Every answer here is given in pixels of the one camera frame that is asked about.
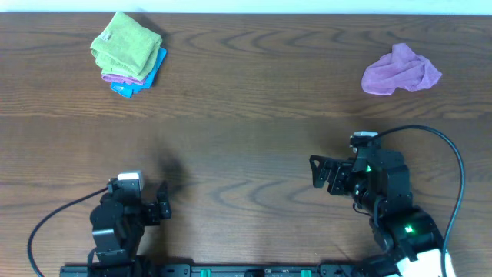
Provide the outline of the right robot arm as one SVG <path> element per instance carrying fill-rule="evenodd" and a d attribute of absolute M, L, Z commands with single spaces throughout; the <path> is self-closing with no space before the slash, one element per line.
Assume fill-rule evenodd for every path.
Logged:
<path fill-rule="evenodd" d="M 313 185 L 350 196 L 369 216 L 382 254 L 355 266 L 354 276 L 453 276 L 450 255 L 435 221 L 413 203 L 410 173 L 400 152 L 360 147 L 342 160 L 309 158 Z"/>

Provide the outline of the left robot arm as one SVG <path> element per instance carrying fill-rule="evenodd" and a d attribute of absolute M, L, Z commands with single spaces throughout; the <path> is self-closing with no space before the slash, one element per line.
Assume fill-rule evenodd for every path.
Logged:
<path fill-rule="evenodd" d="M 95 253 L 103 266 L 130 265 L 145 228 L 171 217 L 168 183 L 161 183 L 152 202 L 142 200 L 139 180 L 112 179 L 107 187 L 90 214 Z"/>

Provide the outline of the green microfibre cloth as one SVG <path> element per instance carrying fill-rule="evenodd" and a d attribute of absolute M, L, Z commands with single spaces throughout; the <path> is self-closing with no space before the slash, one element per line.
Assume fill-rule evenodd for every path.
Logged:
<path fill-rule="evenodd" d="M 116 12 L 92 42 L 91 54 L 103 75 L 121 75 L 139 81 L 154 68 L 162 38 L 123 12 Z"/>

